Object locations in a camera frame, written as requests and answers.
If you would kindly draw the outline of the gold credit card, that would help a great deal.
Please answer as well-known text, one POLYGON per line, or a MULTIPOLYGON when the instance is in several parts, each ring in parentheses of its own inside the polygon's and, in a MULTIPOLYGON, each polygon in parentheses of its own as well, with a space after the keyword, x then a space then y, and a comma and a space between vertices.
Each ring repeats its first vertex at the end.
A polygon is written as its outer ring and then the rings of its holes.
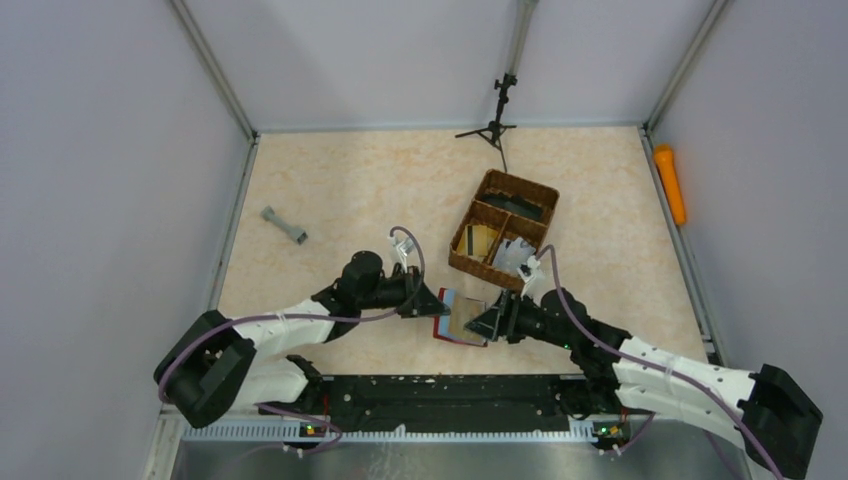
POLYGON ((440 334, 458 343, 485 347, 488 340, 465 325, 487 310, 484 301, 455 295, 451 305, 451 314, 440 327, 440 334))

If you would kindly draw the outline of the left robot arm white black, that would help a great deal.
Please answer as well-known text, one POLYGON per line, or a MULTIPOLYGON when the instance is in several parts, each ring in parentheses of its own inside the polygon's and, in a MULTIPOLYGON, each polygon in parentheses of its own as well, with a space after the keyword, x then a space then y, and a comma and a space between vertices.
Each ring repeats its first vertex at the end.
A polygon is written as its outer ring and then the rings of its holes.
POLYGON ((154 371, 160 396, 195 428, 235 408, 287 404, 308 413, 320 386, 310 364, 284 352, 333 341, 365 322, 363 312, 384 319, 447 315, 450 309, 424 283, 416 266, 398 263, 391 273, 381 257, 359 251, 329 286, 275 312, 232 320, 218 310, 200 315, 154 371))

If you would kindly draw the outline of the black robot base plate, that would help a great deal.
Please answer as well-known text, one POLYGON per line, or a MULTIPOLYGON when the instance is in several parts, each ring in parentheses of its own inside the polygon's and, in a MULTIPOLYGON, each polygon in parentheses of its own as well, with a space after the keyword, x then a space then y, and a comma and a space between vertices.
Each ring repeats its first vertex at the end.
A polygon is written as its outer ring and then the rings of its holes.
POLYGON ((622 406, 580 375, 336 375, 312 381, 297 413, 326 415, 345 433, 566 432, 622 406))

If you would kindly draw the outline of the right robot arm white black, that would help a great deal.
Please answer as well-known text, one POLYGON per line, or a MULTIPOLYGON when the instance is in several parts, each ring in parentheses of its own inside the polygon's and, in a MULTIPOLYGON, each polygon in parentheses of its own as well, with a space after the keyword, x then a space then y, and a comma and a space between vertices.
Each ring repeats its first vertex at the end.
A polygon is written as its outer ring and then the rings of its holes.
POLYGON ((490 340, 532 338, 569 351, 600 412, 644 410, 723 438, 786 479, 806 477, 823 413, 785 370, 702 363, 599 321, 564 288, 540 302, 503 293, 465 324, 490 340))

